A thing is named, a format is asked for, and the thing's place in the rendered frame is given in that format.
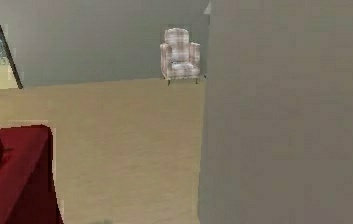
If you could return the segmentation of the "red sofa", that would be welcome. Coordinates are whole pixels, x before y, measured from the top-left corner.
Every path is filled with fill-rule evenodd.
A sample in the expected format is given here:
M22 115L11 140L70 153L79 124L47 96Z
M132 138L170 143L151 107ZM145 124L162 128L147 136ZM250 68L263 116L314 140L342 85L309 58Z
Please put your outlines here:
M53 134L44 125L0 129L0 224L64 224L53 180Z

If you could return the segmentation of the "dark door frame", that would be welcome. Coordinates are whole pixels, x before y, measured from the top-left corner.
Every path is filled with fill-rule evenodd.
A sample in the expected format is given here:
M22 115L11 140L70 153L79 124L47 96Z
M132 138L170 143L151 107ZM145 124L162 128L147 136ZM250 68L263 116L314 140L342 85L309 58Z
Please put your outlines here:
M5 54L7 56L8 61L9 61L9 65L11 67L13 77L15 78L15 81L16 81L16 84L17 84L17 88L18 89L23 89L24 86L22 84L20 75L18 73L16 64L14 62L10 47L9 47L8 42L6 40L5 32L4 32L3 26L1 25L1 22L0 22L0 39L3 42L3 47L4 47L4 50L5 50Z

